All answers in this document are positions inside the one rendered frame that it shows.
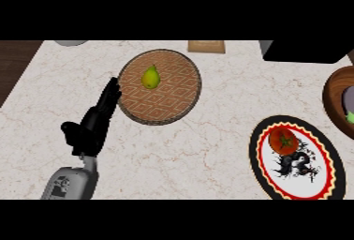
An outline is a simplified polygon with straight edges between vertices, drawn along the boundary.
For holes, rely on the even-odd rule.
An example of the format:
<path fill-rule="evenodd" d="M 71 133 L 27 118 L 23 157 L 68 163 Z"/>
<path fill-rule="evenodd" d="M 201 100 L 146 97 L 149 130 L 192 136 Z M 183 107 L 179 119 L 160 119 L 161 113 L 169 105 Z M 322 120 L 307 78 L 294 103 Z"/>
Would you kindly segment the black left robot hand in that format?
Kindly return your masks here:
<path fill-rule="evenodd" d="M 118 79 L 113 77 L 101 93 L 99 102 L 89 109 L 82 122 L 62 123 L 61 130 L 67 144 L 74 147 L 74 156 L 95 157 L 101 153 L 121 95 Z"/>

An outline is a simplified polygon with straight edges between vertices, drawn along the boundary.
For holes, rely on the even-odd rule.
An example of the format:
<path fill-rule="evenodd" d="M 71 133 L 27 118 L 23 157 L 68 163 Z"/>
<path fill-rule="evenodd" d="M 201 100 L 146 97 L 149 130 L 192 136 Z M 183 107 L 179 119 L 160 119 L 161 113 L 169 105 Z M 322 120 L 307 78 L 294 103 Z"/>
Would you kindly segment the brown patterned round plate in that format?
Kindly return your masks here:
<path fill-rule="evenodd" d="M 146 89 L 142 76 L 155 66 L 161 76 L 157 88 Z M 143 125 L 163 126 L 191 112 L 202 90 L 202 78 L 192 60 L 169 49 L 141 53 L 121 69 L 120 107 L 127 117 Z"/>

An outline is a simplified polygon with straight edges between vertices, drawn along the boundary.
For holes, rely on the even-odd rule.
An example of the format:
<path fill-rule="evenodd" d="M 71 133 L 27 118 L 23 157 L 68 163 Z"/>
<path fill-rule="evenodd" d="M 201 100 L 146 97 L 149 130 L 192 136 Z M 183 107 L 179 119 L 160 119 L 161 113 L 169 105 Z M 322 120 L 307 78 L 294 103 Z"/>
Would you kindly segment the white plate with dragon print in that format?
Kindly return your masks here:
<path fill-rule="evenodd" d="M 281 155 L 269 144 L 276 128 L 298 138 L 298 150 Z M 346 195 L 344 164 L 332 142 L 297 117 L 276 115 L 256 126 L 250 142 L 254 176 L 275 200 L 341 200 Z"/>

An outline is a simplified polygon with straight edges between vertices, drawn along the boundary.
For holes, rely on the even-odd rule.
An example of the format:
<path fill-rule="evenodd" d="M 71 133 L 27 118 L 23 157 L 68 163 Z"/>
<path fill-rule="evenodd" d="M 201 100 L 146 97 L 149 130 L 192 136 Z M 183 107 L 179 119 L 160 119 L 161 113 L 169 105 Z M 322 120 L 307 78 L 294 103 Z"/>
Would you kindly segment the brown wooden bowl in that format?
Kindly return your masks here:
<path fill-rule="evenodd" d="M 354 140 L 354 124 L 346 120 L 343 105 L 344 90 L 351 86 L 354 86 L 354 66 L 340 68 L 329 76 L 322 91 L 322 102 L 332 123 Z"/>

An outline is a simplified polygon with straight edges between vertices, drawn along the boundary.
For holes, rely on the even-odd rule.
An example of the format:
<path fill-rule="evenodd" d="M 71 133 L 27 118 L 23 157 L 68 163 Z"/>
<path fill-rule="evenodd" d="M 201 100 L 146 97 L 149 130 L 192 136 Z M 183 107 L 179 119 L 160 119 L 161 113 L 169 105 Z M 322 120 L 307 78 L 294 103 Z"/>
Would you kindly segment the purple eggplant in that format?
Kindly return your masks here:
<path fill-rule="evenodd" d="M 354 124 L 354 85 L 343 92 L 343 109 L 347 122 Z"/>

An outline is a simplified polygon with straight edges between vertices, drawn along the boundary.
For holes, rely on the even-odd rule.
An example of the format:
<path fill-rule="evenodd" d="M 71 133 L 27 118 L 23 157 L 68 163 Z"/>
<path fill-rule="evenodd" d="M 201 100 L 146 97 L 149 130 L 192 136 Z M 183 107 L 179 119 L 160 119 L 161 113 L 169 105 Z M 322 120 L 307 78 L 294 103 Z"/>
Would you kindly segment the yellow-green pear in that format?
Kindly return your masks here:
<path fill-rule="evenodd" d="M 151 66 L 143 73 L 142 85 L 146 89 L 154 89 L 161 83 L 161 76 L 155 66 Z"/>

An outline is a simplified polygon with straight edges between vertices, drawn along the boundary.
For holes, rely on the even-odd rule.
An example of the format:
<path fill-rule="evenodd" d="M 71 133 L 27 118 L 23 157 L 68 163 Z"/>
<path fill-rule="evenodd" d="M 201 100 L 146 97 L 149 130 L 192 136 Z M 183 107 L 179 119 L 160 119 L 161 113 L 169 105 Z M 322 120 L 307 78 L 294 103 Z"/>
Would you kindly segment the grey round object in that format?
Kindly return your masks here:
<path fill-rule="evenodd" d="M 55 40 L 55 42 L 65 47 L 79 46 L 86 43 L 89 40 Z"/>

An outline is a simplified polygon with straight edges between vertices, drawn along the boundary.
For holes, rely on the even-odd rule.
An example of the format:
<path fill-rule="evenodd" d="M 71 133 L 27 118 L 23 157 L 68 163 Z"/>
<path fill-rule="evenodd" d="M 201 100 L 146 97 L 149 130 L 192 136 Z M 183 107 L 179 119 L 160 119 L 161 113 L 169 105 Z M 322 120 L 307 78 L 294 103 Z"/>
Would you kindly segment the tan wooden box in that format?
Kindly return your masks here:
<path fill-rule="evenodd" d="M 191 40 L 188 50 L 198 53 L 225 53 L 226 45 L 223 40 Z"/>

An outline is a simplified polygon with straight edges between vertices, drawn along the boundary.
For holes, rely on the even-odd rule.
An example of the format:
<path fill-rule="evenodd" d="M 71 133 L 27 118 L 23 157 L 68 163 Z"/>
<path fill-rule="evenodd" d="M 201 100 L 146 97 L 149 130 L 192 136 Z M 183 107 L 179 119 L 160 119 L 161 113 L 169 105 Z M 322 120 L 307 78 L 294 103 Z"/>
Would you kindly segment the red tomato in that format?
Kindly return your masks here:
<path fill-rule="evenodd" d="M 269 137 L 269 144 L 273 150 L 284 156 L 291 155 L 300 147 L 300 141 L 294 132 L 285 128 L 276 128 Z"/>

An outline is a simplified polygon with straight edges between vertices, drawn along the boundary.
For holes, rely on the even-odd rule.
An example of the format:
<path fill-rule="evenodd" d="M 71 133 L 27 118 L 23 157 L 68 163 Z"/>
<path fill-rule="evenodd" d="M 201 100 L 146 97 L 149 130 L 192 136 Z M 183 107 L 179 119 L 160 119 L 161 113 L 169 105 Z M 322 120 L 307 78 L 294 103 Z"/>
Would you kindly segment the black appliance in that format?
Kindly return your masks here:
<path fill-rule="evenodd" d="M 335 64 L 354 49 L 347 40 L 260 40 L 264 61 Z"/>

